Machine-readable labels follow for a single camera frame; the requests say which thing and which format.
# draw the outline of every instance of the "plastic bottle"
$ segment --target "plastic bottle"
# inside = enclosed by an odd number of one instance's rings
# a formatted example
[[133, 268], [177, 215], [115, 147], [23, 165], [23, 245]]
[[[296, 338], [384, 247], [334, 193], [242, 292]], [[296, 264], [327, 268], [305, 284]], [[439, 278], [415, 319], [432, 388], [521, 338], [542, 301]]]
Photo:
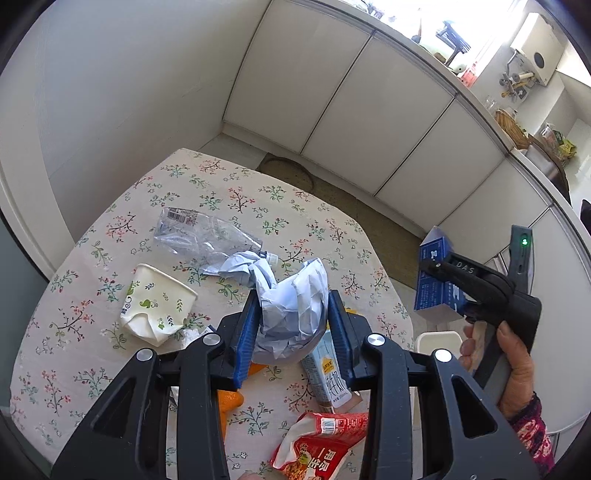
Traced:
[[277, 265], [278, 257], [262, 249], [262, 241], [233, 224], [196, 210], [166, 207], [154, 231], [154, 243], [184, 257], [201, 273], [216, 275], [226, 259], [252, 251]]

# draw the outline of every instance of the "light blue crumpled paper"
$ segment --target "light blue crumpled paper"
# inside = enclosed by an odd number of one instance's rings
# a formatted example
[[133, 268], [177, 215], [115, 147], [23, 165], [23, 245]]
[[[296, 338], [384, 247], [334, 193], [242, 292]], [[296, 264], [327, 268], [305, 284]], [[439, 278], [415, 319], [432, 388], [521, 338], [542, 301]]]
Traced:
[[219, 275], [255, 287], [262, 325], [252, 361], [263, 365], [299, 362], [326, 331], [328, 279], [320, 258], [303, 262], [298, 273], [277, 283], [269, 263], [253, 252], [229, 257]]

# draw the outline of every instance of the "blue cardboard box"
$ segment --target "blue cardboard box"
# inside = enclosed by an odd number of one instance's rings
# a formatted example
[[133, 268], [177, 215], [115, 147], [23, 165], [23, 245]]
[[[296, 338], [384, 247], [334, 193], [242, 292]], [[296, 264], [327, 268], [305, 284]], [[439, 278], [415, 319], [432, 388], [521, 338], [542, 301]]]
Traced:
[[[419, 260], [443, 260], [453, 251], [452, 243], [438, 227], [433, 227], [420, 245]], [[419, 271], [414, 309], [432, 323], [452, 322], [463, 318], [464, 292], [451, 282], [441, 282]]]

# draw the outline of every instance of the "red sleeve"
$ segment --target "red sleeve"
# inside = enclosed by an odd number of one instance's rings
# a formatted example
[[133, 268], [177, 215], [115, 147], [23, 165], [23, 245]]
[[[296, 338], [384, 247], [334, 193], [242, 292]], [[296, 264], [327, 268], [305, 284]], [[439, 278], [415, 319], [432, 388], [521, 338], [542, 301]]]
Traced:
[[519, 440], [529, 451], [538, 466], [540, 476], [547, 474], [554, 466], [552, 444], [546, 435], [546, 425], [542, 420], [542, 403], [534, 393], [531, 401], [517, 415], [509, 420]]

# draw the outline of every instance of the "floral tablecloth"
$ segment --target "floral tablecloth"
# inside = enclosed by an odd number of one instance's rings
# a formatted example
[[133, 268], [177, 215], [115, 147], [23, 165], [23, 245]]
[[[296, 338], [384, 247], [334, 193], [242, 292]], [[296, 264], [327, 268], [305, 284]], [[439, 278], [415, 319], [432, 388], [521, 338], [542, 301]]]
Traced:
[[[62, 447], [111, 379], [140, 348], [149, 346], [118, 326], [118, 316], [140, 262], [154, 264], [199, 294], [185, 329], [217, 326], [238, 312], [248, 295], [234, 281], [200, 275], [183, 259], [154, 263], [152, 233], [164, 206], [202, 210], [262, 238], [280, 257], [277, 280], [320, 257], [329, 286], [346, 307], [367, 317], [405, 348], [410, 318], [357, 222], [312, 195], [248, 168], [190, 150], [178, 150], [136, 181], [94, 223], [51, 279], [14, 365], [11, 415], [48, 460]], [[158, 348], [177, 350], [180, 335]], [[268, 367], [244, 383], [244, 405], [228, 417], [226, 455], [232, 479], [244, 470], [272, 472], [268, 460], [287, 429], [317, 405], [299, 364]], [[367, 398], [356, 408], [366, 408]], [[170, 406], [167, 474], [176, 477], [176, 414]], [[339, 478], [358, 478], [362, 446]]]

